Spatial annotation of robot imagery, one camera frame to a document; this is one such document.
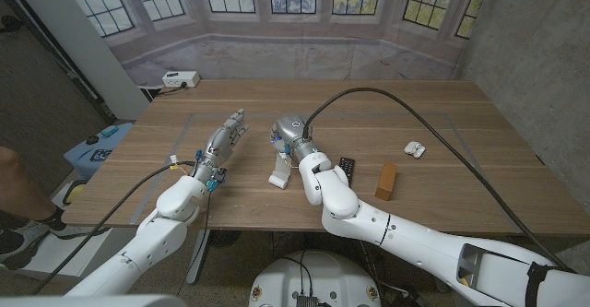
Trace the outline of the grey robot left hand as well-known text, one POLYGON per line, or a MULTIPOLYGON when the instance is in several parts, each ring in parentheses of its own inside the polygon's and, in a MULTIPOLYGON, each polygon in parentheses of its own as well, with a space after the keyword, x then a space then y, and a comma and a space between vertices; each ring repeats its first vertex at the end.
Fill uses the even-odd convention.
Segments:
POLYGON ((233 153, 233 148, 247 132, 244 109, 232 114, 207 140, 202 157, 197 161, 192 176, 206 184, 233 153))

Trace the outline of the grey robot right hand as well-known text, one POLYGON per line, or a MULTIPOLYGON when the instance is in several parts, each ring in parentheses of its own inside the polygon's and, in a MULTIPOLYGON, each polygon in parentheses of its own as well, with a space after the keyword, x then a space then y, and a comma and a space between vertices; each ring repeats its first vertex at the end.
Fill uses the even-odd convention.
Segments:
POLYGON ((306 156, 319 151, 312 141, 312 128, 308 136, 303 136, 304 119, 300 116, 284 116, 275 121, 271 127, 270 141, 280 153, 284 153, 295 163, 306 156))

